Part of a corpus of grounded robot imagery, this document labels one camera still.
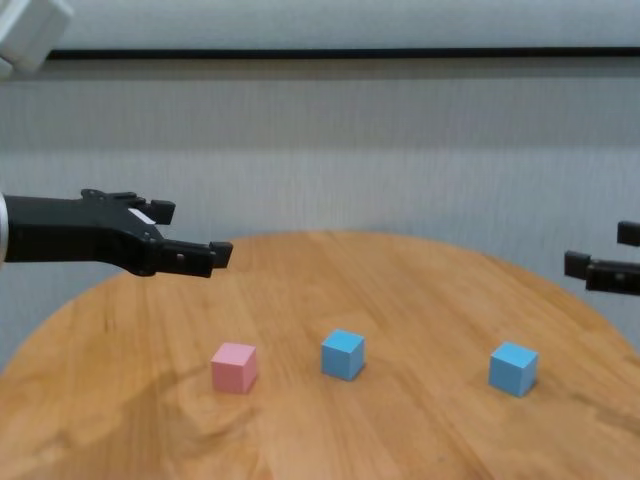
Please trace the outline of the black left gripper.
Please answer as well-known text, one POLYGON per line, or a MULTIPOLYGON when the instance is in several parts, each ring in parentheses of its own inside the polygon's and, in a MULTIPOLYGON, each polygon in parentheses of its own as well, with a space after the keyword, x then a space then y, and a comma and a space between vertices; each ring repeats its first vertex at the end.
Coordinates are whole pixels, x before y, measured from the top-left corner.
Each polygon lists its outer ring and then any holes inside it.
POLYGON ((176 205, 134 192, 83 189, 76 199, 5 195, 3 202, 8 263, 99 262, 138 276, 210 278, 233 251, 231 242, 162 242, 156 226, 171 224, 176 205))

